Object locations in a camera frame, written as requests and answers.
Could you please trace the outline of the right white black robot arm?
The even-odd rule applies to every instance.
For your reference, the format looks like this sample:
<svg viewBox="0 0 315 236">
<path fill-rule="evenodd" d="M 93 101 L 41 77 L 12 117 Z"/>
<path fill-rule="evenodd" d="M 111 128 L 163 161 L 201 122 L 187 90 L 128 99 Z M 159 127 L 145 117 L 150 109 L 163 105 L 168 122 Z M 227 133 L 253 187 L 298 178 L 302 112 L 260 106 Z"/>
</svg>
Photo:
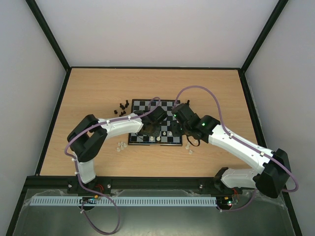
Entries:
<svg viewBox="0 0 315 236">
<path fill-rule="evenodd" d="M 277 198 L 282 192 L 291 172 L 284 150 L 272 151 L 256 145 L 228 130 L 212 116 L 200 118 L 187 103 L 173 108 L 172 115 L 180 134 L 218 146 L 250 166 L 250 169 L 243 170 L 222 168 L 215 180 L 215 188 L 219 192 L 224 193 L 234 187 L 255 188 L 270 198 Z"/>
</svg>

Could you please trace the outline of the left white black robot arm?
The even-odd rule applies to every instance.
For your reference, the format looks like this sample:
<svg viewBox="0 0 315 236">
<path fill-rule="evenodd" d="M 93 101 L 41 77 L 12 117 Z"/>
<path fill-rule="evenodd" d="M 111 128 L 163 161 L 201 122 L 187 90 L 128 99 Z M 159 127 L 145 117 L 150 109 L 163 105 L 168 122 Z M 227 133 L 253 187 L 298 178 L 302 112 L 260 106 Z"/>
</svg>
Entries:
<svg viewBox="0 0 315 236">
<path fill-rule="evenodd" d="M 64 149 L 64 153 L 74 162 L 79 182 L 87 184 L 95 179 L 94 158 L 105 140 L 128 133 L 153 136 L 166 118 L 167 112 L 160 106 L 111 119 L 87 115 L 68 135 L 68 144 Z"/>
</svg>

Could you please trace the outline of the black white chess board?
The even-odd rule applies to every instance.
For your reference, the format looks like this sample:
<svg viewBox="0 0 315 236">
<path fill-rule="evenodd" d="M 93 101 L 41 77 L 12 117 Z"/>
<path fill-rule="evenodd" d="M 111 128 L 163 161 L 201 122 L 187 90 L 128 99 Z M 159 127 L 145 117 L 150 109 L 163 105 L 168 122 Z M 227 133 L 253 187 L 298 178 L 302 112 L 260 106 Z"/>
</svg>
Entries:
<svg viewBox="0 0 315 236">
<path fill-rule="evenodd" d="M 142 146 L 182 146 L 181 136 L 173 136 L 171 130 L 171 122 L 175 121 L 171 110 L 174 106 L 174 100 L 162 99 L 150 101 L 149 99 L 134 99 L 131 104 L 131 111 L 137 115 L 141 115 L 159 106 L 157 111 L 142 117 L 145 124 L 136 133 L 128 134 L 129 145 Z"/>
</svg>

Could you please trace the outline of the black aluminium frame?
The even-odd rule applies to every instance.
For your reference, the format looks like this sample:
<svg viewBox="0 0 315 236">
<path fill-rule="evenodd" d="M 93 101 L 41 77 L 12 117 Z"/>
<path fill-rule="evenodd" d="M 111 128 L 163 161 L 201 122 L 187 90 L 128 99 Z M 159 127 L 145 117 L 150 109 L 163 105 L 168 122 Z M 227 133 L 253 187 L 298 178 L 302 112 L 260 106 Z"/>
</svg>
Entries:
<svg viewBox="0 0 315 236">
<path fill-rule="evenodd" d="M 263 30 L 261 31 L 259 37 L 257 38 L 253 48 L 251 49 L 249 55 L 247 56 L 244 64 L 242 67 L 237 68 L 240 82 L 242 85 L 243 93 L 245 96 L 245 100 L 247 103 L 248 111 L 252 120 L 252 125 L 254 129 L 254 133 L 258 144 L 266 146 L 266 142 L 264 139 L 264 135 L 262 133 L 261 125 L 258 120 L 258 113 L 254 108 L 253 98 L 250 94 L 250 88 L 248 82 L 246 80 L 245 72 L 249 68 L 251 62 L 253 61 L 254 57 L 258 53 L 260 47 L 262 46 L 263 42 L 265 41 L 266 37 L 268 36 L 269 32 L 271 31 L 273 25 L 279 18 L 280 14 L 284 10 L 288 0 L 279 0 L 272 11 L 270 17 L 268 18 Z M 16 225 L 18 222 L 18 218 L 20 216 L 22 210 L 22 202 L 25 200 L 26 192 L 29 189 L 64 189 L 65 185 L 69 183 L 73 178 L 70 176 L 40 176 L 40 171 L 43 166 L 44 156 L 48 149 L 48 144 L 51 140 L 51 136 L 53 133 L 53 129 L 57 120 L 57 116 L 61 107 L 61 103 L 63 100 L 63 96 L 66 90 L 66 86 L 70 77 L 70 73 L 72 71 L 72 67 L 68 64 L 63 52 L 61 51 L 52 31 L 50 30 L 40 8 L 38 7 L 36 1 L 29 0 L 27 4 L 36 18 L 37 22 L 39 23 L 42 31 L 44 32 L 46 38 L 48 39 L 49 43 L 51 44 L 54 52 L 56 53 L 58 59 L 61 61 L 66 75 L 63 80 L 63 85 L 61 88 L 61 92 L 59 94 L 57 104 L 50 122 L 50 126 L 48 129 L 48 133 L 46 135 L 46 139 L 44 142 L 44 146 L 35 170 L 35 174 L 33 176 L 29 176 L 26 178 L 25 184 L 23 186 L 22 192 L 18 199 L 17 205 L 15 207 L 11 222 L 8 226 L 7 235 L 13 235 Z M 100 177 L 99 180 L 105 181 L 109 180 L 115 187 L 123 187 L 123 181 L 126 182 L 127 187 L 133 189 L 135 187 L 141 187 L 142 189 L 147 190 L 169 190 L 172 187 L 179 190 L 193 190 L 196 188 L 197 181 L 199 180 L 197 177 Z"/>
</svg>

